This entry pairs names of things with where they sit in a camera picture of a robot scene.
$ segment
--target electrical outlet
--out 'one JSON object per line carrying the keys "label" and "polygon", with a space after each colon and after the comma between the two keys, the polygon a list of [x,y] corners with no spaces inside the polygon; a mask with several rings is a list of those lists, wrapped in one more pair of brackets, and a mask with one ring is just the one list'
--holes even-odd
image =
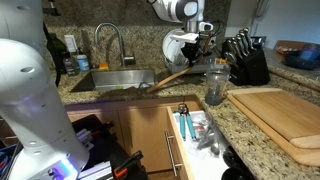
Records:
{"label": "electrical outlet", "polygon": [[66,41],[67,48],[70,53],[75,53],[78,51],[74,35],[64,35],[64,40]]}

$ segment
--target faucet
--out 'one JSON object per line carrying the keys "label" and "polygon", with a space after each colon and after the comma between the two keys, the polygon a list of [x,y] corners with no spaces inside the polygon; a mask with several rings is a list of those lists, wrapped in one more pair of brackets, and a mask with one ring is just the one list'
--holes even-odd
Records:
{"label": "faucet", "polygon": [[121,32],[119,30],[119,28],[112,24],[112,23],[109,23],[109,22],[106,22],[106,23],[101,23],[97,26],[96,30],[95,30],[95,33],[94,33],[94,40],[95,40],[95,43],[98,44],[99,42],[99,32],[101,30],[102,27],[104,26],[111,26],[118,34],[118,41],[119,41],[119,47],[120,47],[120,58],[121,58],[121,66],[122,67],[125,67],[126,65],[132,65],[132,64],[135,64],[135,59],[134,57],[126,57],[125,56],[125,53],[124,53],[124,47],[123,47],[123,41],[122,41],[122,36],[121,36]]}

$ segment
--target wooden cutting board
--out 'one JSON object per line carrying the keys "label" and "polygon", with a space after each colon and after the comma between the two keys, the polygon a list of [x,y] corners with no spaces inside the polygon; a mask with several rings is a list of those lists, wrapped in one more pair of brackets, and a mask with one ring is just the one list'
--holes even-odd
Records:
{"label": "wooden cutting board", "polygon": [[244,114],[297,162],[320,166],[320,108],[276,88],[227,92]]}

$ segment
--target drawer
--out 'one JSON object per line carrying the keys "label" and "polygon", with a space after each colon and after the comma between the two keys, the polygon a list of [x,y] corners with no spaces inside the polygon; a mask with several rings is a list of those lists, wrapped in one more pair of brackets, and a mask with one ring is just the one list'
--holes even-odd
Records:
{"label": "drawer", "polygon": [[165,138],[168,145],[168,152],[173,169],[174,176],[181,180],[193,180],[192,169],[187,157],[187,153],[184,149],[180,136],[180,131],[174,124],[174,118],[172,116],[172,110],[167,107],[168,112],[168,131],[165,131]]}

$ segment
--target sponge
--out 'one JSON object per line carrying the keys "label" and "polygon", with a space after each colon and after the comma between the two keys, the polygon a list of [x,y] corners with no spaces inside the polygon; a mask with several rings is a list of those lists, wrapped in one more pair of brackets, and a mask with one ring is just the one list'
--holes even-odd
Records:
{"label": "sponge", "polygon": [[100,63],[99,64],[99,69],[100,70],[109,69],[109,64],[108,63]]}

